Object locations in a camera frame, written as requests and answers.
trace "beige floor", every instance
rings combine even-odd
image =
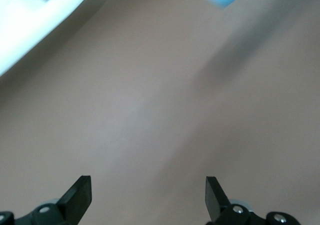
[[[93,1],[0,79],[0,210],[91,175],[82,225],[204,225],[216,176],[320,223],[320,0]]]

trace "metal screw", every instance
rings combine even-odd
[[[285,223],[287,220],[284,216],[282,216],[281,214],[276,213],[274,216],[274,219],[277,220],[280,223]]]
[[[39,213],[46,213],[46,212],[48,212],[50,210],[50,207],[48,207],[48,206],[44,206],[43,208],[41,208],[40,210],[39,210]]]
[[[235,211],[237,214],[242,214],[244,210],[240,206],[234,206],[233,211]]]

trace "black plastic part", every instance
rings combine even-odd
[[[277,221],[275,219],[276,214],[282,215],[285,218],[286,222]],[[267,225],[284,225],[284,224],[285,225],[300,225],[298,220],[295,219],[293,216],[291,216],[287,213],[284,213],[284,212],[277,212],[277,211],[269,212],[266,215],[266,224]]]
[[[214,176],[207,176],[205,181],[205,205],[210,218],[215,221],[229,205],[229,199]]]
[[[206,177],[205,183],[205,204],[208,209],[211,221],[206,225],[300,225],[291,215],[284,212],[270,212],[266,219],[257,216],[253,212],[239,204],[230,204],[228,197],[215,177]],[[234,211],[239,206],[242,212]],[[275,215],[281,215],[285,222],[277,221]]]
[[[234,206],[242,208],[243,212],[238,213],[234,211]],[[250,212],[244,206],[233,204],[227,207],[214,222],[217,225],[249,225]]]
[[[77,225],[91,201],[91,177],[81,176],[57,204],[43,204],[16,220],[12,212],[0,212],[0,225]]]
[[[77,225],[92,201],[91,177],[81,176],[56,203],[64,220]]]
[[[15,222],[15,216],[10,211],[2,211],[0,212],[0,216],[3,216],[0,220],[0,225],[13,225]]]

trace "screw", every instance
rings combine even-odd
[[[48,206],[44,206],[43,208],[41,208],[40,210],[39,210],[39,213],[46,213],[46,212],[48,212],[50,210],[50,207],[48,207]]]
[[[244,210],[240,206],[234,206],[233,211],[235,211],[237,214],[242,214]]]
[[[284,216],[282,216],[278,213],[276,213],[273,217],[275,220],[277,220],[278,222],[283,223],[283,224],[287,221]]]

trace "white object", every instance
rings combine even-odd
[[[0,76],[83,0],[0,0]]]

